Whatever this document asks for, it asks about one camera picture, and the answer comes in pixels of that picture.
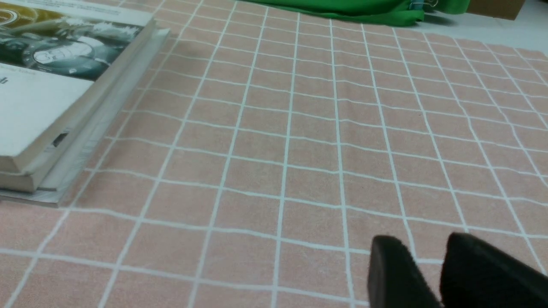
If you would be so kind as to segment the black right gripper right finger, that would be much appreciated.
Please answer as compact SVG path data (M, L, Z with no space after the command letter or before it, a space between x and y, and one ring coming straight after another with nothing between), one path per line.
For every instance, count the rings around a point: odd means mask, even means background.
M450 234L441 269L446 308L545 308L546 275L472 234Z

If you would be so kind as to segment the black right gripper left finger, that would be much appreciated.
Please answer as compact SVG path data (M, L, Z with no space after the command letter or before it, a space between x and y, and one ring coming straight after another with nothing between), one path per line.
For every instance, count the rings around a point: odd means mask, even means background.
M372 308L440 308L409 249L396 237L372 238L367 290Z

